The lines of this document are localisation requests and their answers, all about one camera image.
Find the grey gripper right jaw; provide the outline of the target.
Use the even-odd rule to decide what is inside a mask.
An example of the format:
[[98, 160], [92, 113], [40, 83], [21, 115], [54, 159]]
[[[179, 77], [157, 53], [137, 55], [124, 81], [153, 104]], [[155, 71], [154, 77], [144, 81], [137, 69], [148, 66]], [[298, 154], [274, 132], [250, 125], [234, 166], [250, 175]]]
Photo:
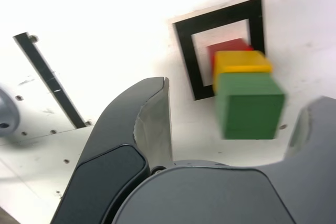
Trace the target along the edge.
[[335, 99], [304, 107], [279, 162], [177, 166], [144, 181], [114, 223], [335, 223]]

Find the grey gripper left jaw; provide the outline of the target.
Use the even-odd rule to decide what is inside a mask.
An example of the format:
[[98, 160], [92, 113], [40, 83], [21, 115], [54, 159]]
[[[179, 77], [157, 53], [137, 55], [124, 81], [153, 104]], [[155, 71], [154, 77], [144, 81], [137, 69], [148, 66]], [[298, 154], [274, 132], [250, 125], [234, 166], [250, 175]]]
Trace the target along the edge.
[[168, 78], [144, 79], [102, 112], [52, 223], [111, 223], [128, 195], [173, 162]]

